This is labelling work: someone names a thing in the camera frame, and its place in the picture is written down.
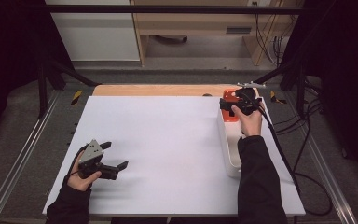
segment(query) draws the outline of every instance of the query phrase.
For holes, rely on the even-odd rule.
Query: black sleeve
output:
[[[46,224],[89,223],[91,189],[80,191],[62,185],[57,200],[48,207]]]
[[[287,223],[278,173],[261,136],[238,141],[242,161],[238,190],[240,224]]]

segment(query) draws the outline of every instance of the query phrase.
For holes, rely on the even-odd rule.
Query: hand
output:
[[[74,165],[74,167],[72,167],[72,171],[71,171],[72,175],[70,175],[69,179],[68,179],[68,186],[73,189],[86,191],[87,188],[89,187],[89,185],[92,184],[92,182],[94,182],[96,179],[98,179],[102,173],[101,173],[101,171],[97,171],[94,174],[87,177],[86,179],[80,178],[80,176],[78,174],[79,160],[80,160],[81,156],[83,155],[83,153],[84,153],[84,151],[80,152],[80,154],[76,158],[75,165]]]
[[[231,107],[234,114],[240,119],[241,129],[246,137],[261,134],[261,121],[263,116],[260,111],[256,110],[252,114],[246,116],[235,105]]]

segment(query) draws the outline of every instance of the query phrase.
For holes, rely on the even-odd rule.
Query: cable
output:
[[[300,151],[299,151],[299,153],[298,153],[298,155],[297,155],[296,163],[295,163],[295,166],[294,166],[294,168],[293,168],[293,172],[294,172],[295,175],[299,175],[299,176],[302,176],[302,177],[305,177],[305,178],[311,180],[312,182],[314,182],[315,184],[317,184],[317,185],[324,191],[324,193],[325,193],[325,195],[327,196],[327,199],[328,199],[328,201],[329,201],[329,207],[328,207],[327,211],[322,212],[322,213],[316,213],[316,212],[310,211],[309,209],[306,209],[306,208],[304,208],[304,209],[305,209],[305,211],[306,211],[307,213],[309,213],[309,214],[312,214],[312,215],[315,215],[315,216],[325,216],[325,215],[329,214],[329,213],[331,212],[331,210],[333,209],[333,202],[332,202],[331,197],[330,197],[330,195],[328,194],[326,188],[325,188],[322,184],[320,184],[318,181],[316,181],[315,179],[309,177],[308,175],[303,175],[303,174],[301,174],[301,173],[297,173],[297,172],[296,172],[296,168],[297,168],[297,166],[298,166],[298,162],[299,162],[299,160],[300,160],[300,158],[301,158],[301,156],[302,156],[302,153],[304,152],[304,148],[305,148],[305,145],[306,145],[306,143],[307,143],[307,141],[308,141],[308,137],[310,136],[310,115],[311,115],[311,113],[310,113],[310,109],[311,109],[310,105],[311,105],[313,102],[316,102],[317,100],[319,100],[319,99],[316,98],[315,100],[311,101],[310,104],[309,104],[308,107],[307,107],[306,118],[307,118],[308,130],[307,130],[305,139],[304,139],[304,141],[303,141],[303,144],[302,144],[302,146],[301,146],[301,149],[300,149]]]
[[[83,170],[74,171],[73,173],[69,174],[69,176],[74,175],[74,174],[77,174],[77,173],[79,173],[80,171],[83,171]]]
[[[301,128],[302,126],[304,126],[304,124],[305,124],[305,121],[303,123],[301,123],[299,126],[295,127],[294,129],[292,129],[290,131],[287,131],[286,133],[277,133],[277,135],[281,136],[281,135],[284,135],[284,134],[292,133],[295,130],[297,130],[297,129]]]
[[[290,15],[290,18],[292,21],[283,30],[281,36],[280,37],[274,36],[273,50],[274,50],[274,55],[277,58],[277,62],[275,63],[277,66],[280,65],[280,59],[283,57],[283,52],[281,52],[282,41],[284,37],[293,30],[294,25],[297,21],[297,17],[295,15]]]
[[[275,18],[275,16],[276,15],[270,15],[268,17],[268,20],[267,20],[266,24],[264,25],[263,30],[261,32],[259,29],[259,26],[258,26],[259,25],[258,24],[258,14],[255,14],[255,38],[256,38],[256,41],[258,43],[258,46],[261,48],[261,50],[264,52],[264,54],[268,57],[269,61],[274,64],[276,64],[276,63],[273,61],[272,57],[269,55],[269,50],[266,47],[267,42],[268,42],[268,37],[264,34],[264,31],[266,30],[266,27],[269,24],[269,20],[271,20],[272,17]],[[271,31],[272,25],[273,25],[273,22],[269,26],[268,33]]]
[[[72,172],[72,168],[74,167],[75,162],[76,162],[76,160],[77,160],[77,157],[80,155],[80,153],[81,153],[83,150],[85,150],[85,149],[87,148],[88,145],[89,145],[89,144],[86,144],[85,146],[81,147],[81,148],[78,150],[78,152],[76,153],[74,159],[72,160],[72,164],[71,164],[71,166],[69,167],[68,173],[67,173],[66,176],[63,178],[63,181],[62,181],[62,184],[63,184],[63,185],[65,185],[66,183],[68,183],[69,176],[74,175],[75,173],[79,172],[79,171],[76,171],[76,172],[71,173],[71,172]]]
[[[276,66],[278,66],[277,63],[275,63],[274,60],[272,59],[269,49],[270,49],[270,47],[268,47],[268,49],[267,49],[267,53],[268,53],[267,56],[268,56],[269,61],[272,62],[273,64],[275,64]]]
[[[260,103],[256,102],[255,99],[251,99],[249,96],[247,96],[246,94],[241,94],[243,96],[245,96],[251,103],[252,105],[257,108],[257,110],[261,113],[261,115],[265,118],[266,122],[268,123],[268,127],[269,127],[269,130],[271,131],[271,134],[272,134],[272,138],[274,139],[274,142],[275,142],[275,145],[278,149],[278,152],[280,153],[281,155],[281,158],[283,160],[283,163],[284,165],[286,166],[286,169],[287,171],[289,172],[289,175],[292,177],[293,179],[293,182],[296,186],[296,190],[298,192],[298,194],[300,193],[300,189],[299,189],[299,186],[298,186],[298,183],[297,183],[297,180],[296,180],[296,177],[294,175],[294,172],[293,170],[291,169],[290,165],[289,165],[289,162],[287,161],[286,157],[284,156],[284,153],[283,153],[283,150],[281,148],[281,145],[279,144],[279,141],[278,141],[278,137],[274,131],[274,127],[272,126],[272,123],[271,121],[269,120],[269,117],[267,116],[267,113],[266,111],[264,110],[264,108],[260,105]]]
[[[317,105],[314,105],[313,107],[310,108],[310,111],[307,111],[306,113],[306,116],[311,116],[313,115],[316,111],[320,110],[320,105],[321,104],[317,104]],[[296,124],[298,124],[300,121],[304,121],[303,119],[298,119],[296,122],[294,122],[293,124],[289,125],[288,127],[286,128],[283,128],[279,131],[276,131],[276,133],[279,133],[279,134],[282,134],[282,132],[286,131],[286,130],[289,130],[291,129],[292,127],[294,127]],[[300,126],[296,127],[296,129],[298,129],[299,127],[303,126],[305,124],[305,121],[304,123],[302,123]]]
[[[290,119],[288,119],[288,120],[280,121],[280,122],[278,122],[278,123],[274,123],[274,126],[276,126],[276,125],[278,125],[278,124],[287,123],[287,122],[289,122],[290,120],[295,119],[296,117],[298,117],[298,115],[294,115],[294,116],[292,116],[292,117],[291,117]]]
[[[312,211],[310,211],[309,209],[306,209],[306,208],[304,208],[304,210],[307,213],[312,214],[314,216],[318,216],[318,217],[322,217],[322,216],[325,216],[325,215],[329,214],[331,212],[331,210],[333,209],[333,202],[332,202],[331,197],[328,194],[326,188],[321,183],[319,183],[317,180],[311,178],[308,175],[303,175],[301,173],[295,173],[295,175],[299,175],[299,176],[302,176],[304,178],[307,178],[308,180],[310,180],[310,181],[314,182],[316,185],[318,185],[324,191],[324,194],[327,196],[327,199],[329,201],[328,209],[325,212],[322,212],[322,213],[312,212]]]

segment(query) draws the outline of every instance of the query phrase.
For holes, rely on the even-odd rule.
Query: person's left hand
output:
[[[80,152],[80,154],[76,158],[75,165],[74,165],[74,167],[72,167],[72,171],[71,171],[72,175],[70,175],[68,178],[68,186],[73,189],[86,191],[87,188],[89,187],[89,185],[92,184],[92,182],[94,182],[95,180],[97,180],[101,176],[102,173],[101,173],[101,171],[97,171],[94,174],[87,177],[86,179],[80,178],[79,173],[78,173],[79,160],[80,160],[81,156],[83,155],[83,153],[84,153],[84,151]]]

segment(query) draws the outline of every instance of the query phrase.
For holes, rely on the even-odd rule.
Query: wire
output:
[[[263,36],[261,35],[261,32],[258,28],[258,14],[255,14],[255,39],[257,40],[257,43],[260,46],[260,48],[263,50],[263,52],[268,56],[266,42],[263,40]]]
[[[321,109],[321,108],[320,108],[320,105],[321,105],[321,104],[317,104],[317,105],[314,105],[313,107],[311,107],[311,108],[310,108],[310,111],[307,111],[306,116],[311,116],[311,115],[313,115],[316,111],[319,111],[319,110]],[[293,128],[293,127],[296,126],[296,124],[298,124],[300,121],[304,121],[304,122],[303,122],[300,126],[296,127],[296,128],[295,128],[295,130],[296,130],[296,129],[302,127],[302,126],[305,124],[306,121],[303,120],[302,118],[300,118],[300,119],[298,119],[296,122],[294,122],[293,124],[289,125],[288,127],[283,128],[283,129],[281,129],[281,130],[279,130],[279,131],[276,131],[276,133],[279,134],[279,135],[285,134],[285,133],[282,133],[282,132],[287,131],[287,130]]]
[[[299,153],[298,153],[298,155],[297,155],[296,163],[295,163],[295,166],[294,166],[294,168],[293,168],[293,172],[294,172],[295,175],[299,175],[299,176],[302,176],[302,177],[305,177],[305,178],[311,180],[312,182],[314,182],[315,184],[317,184],[317,185],[324,191],[324,193],[325,193],[325,195],[327,196],[327,199],[328,199],[328,201],[329,201],[329,207],[328,207],[327,211],[322,212],[322,213],[317,213],[317,212],[312,212],[312,211],[310,211],[309,209],[306,209],[306,208],[304,208],[304,209],[305,209],[305,211],[306,211],[307,213],[309,213],[309,214],[312,214],[312,215],[315,215],[315,216],[325,216],[325,215],[329,214],[329,213],[331,212],[332,208],[333,208],[333,202],[332,202],[331,197],[330,197],[330,195],[328,194],[326,188],[325,188],[322,184],[320,184],[318,181],[316,181],[315,179],[309,177],[308,175],[303,175],[303,174],[301,174],[301,173],[297,173],[297,172],[296,172],[296,168],[297,168],[297,166],[298,166],[299,160],[300,160],[300,158],[301,158],[301,156],[302,156],[302,153],[304,152],[305,145],[306,145],[306,143],[308,142],[308,138],[309,138],[309,136],[310,136],[310,115],[312,114],[312,113],[310,113],[310,111],[311,111],[311,109],[312,109],[312,107],[310,107],[310,106],[311,106],[312,103],[316,102],[317,100],[319,100],[319,99],[316,98],[315,100],[311,101],[311,102],[308,104],[307,113],[306,113],[306,121],[307,121],[307,124],[308,124],[308,130],[307,130],[305,139],[304,139],[304,141],[303,141],[303,144],[301,145],[301,149],[300,149],[300,151],[299,151]]]
[[[80,172],[80,170],[74,171],[73,173],[69,174],[69,176],[74,175],[74,174],[79,173],[79,172]]]
[[[246,94],[243,94],[241,93],[241,95],[245,96],[251,103],[252,105],[257,108],[257,110],[261,113],[261,115],[264,117],[264,119],[266,120],[266,122],[268,123],[268,127],[269,127],[269,130],[271,131],[271,134],[272,134],[272,138],[274,139],[274,142],[275,142],[275,145],[278,149],[278,152],[280,153],[281,155],[281,158],[283,160],[283,163],[284,165],[286,166],[286,169],[287,171],[289,172],[289,175],[292,177],[293,179],[293,182],[296,186],[296,190],[298,192],[298,194],[300,193],[300,189],[299,189],[299,186],[298,186],[298,183],[297,183],[297,180],[296,180],[296,177],[294,175],[294,172],[293,170],[291,169],[290,165],[289,165],[289,162],[287,161],[286,157],[284,156],[284,153],[283,153],[283,150],[282,150],[282,147],[281,145],[279,144],[279,141],[278,141],[278,137],[274,131],[274,127],[272,126],[272,123],[271,121],[269,120],[269,117],[267,116],[267,113],[266,113],[266,110],[260,105],[260,103],[256,102],[255,99],[251,99],[249,96],[247,96]]]
[[[273,64],[275,64],[276,66],[278,66],[278,64],[275,63],[274,60],[272,59],[271,53],[269,52],[269,49],[270,49],[270,47],[268,47],[268,49],[267,49],[267,53],[268,53],[267,56],[268,56],[269,61],[272,62]]]
[[[308,176],[308,175],[303,175],[303,174],[301,174],[301,173],[296,173],[296,172],[295,172],[295,175],[299,175],[299,176],[302,176],[302,177],[304,177],[304,178],[307,178],[308,180],[310,180],[310,181],[314,182],[316,185],[318,185],[318,186],[324,191],[324,194],[327,196],[327,200],[329,201],[328,209],[327,209],[325,212],[317,213],[317,212],[312,212],[312,211],[310,211],[309,209],[304,208],[305,211],[306,211],[307,213],[309,213],[309,214],[312,214],[312,215],[318,216],[318,217],[322,217],[322,216],[325,216],[325,215],[329,214],[329,213],[331,212],[331,210],[333,209],[333,202],[332,202],[332,200],[331,200],[330,195],[329,195],[328,192],[327,192],[327,189],[326,189],[321,183],[319,183],[317,180],[311,178],[311,177]]]
[[[292,117],[291,117],[290,119],[288,119],[288,120],[280,121],[280,122],[278,122],[278,123],[274,123],[274,126],[276,126],[276,125],[278,125],[278,124],[287,123],[287,122],[289,122],[290,120],[295,119],[296,117],[298,117],[298,115],[294,115],[294,116],[292,116]]]
[[[293,30],[293,28],[295,27],[294,25],[297,21],[297,17],[295,15],[290,15],[290,18],[292,21],[283,30],[281,36],[279,36],[279,37],[274,36],[273,51],[274,51],[275,57],[277,58],[276,62],[274,62],[274,63],[277,66],[281,65],[280,59],[283,57],[283,52],[281,52],[282,41],[283,41],[284,37],[287,36],[287,34],[289,34]]]

